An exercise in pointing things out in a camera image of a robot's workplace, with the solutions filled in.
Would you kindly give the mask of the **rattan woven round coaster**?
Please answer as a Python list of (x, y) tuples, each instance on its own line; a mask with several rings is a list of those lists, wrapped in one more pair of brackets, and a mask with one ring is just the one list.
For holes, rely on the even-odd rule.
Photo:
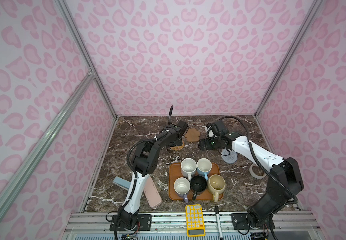
[(174, 147), (170, 147), (171, 150), (173, 151), (180, 151), (184, 148), (185, 145), (181, 145), (181, 146), (174, 146)]

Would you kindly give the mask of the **grey knitted round coaster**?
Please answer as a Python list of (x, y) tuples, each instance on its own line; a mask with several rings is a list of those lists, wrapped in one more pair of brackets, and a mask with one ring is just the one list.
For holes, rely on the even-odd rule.
[(233, 164), (238, 160), (238, 154), (233, 150), (223, 149), (221, 151), (221, 157), (224, 162), (228, 164)]

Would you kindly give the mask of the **cork paw-shaped coaster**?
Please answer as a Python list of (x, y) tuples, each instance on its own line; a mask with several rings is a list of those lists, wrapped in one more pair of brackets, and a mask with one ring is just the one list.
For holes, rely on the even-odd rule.
[(185, 138), (190, 143), (198, 142), (200, 140), (200, 136), (201, 133), (196, 129), (189, 129), (185, 134)]

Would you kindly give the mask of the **light blue mug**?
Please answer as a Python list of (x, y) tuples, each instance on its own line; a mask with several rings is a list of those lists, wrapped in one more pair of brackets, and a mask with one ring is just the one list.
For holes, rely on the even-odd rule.
[(197, 161), (197, 173), (208, 180), (210, 171), (212, 170), (212, 162), (209, 159), (201, 158)]

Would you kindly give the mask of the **white speckled mug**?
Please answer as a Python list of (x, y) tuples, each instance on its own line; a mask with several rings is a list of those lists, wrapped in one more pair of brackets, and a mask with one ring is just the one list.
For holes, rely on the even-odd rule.
[(191, 181), (197, 171), (197, 162), (192, 158), (183, 159), (181, 162), (182, 175)]

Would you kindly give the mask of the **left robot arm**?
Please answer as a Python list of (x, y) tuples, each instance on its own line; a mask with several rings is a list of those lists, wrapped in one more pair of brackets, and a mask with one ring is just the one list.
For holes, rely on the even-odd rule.
[(126, 200), (118, 211), (118, 221), (126, 229), (133, 229), (137, 224), (141, 196), (147, 179), (157, 168), (161, 149), (181, 144), (187, 129), (188, 123), (184, 121), (169, 124), (154, 138), (141, 140), (129, 150), (127, 165), (132, 171), (132, 181)]

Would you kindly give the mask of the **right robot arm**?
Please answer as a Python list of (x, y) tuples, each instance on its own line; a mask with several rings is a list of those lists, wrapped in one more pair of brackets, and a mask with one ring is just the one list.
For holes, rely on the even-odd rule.
[(298, 203), (297, 194), (304, 189), (304, 184), (294, 158), (275, 155), (239, 134), (200, 139), (199, 149), (234, 151), (258, 165), (268, 176), (265, 194), (248, 208), (247, 222), (251, 228), (269, 226), (274, 214), (287, 205)]

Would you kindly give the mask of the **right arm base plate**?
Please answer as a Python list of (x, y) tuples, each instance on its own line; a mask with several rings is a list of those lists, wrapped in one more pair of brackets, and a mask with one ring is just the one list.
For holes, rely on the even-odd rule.
[(231, 218), (235, 230), (264, 230), (270, 229), (270, 225), (275, 229), (271, 216), (265, 219), (258, 219), (248, 213), (233, 213)]

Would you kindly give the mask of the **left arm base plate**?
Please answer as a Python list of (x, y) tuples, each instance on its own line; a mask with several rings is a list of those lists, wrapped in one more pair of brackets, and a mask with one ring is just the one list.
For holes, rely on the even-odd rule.
[(149, 214), (138, 214), (136, 223), (133, 228), (127, 227), (124, 223), (119, 221), (119, 223), (116, 225), (118, 215), (113, 215), (110, 223), (110, 231), (114, 231), (115, 227), (117, 227), (117, 231), (150, 231), (151, 230), (151, 224), (152, 224), (152, 215)]

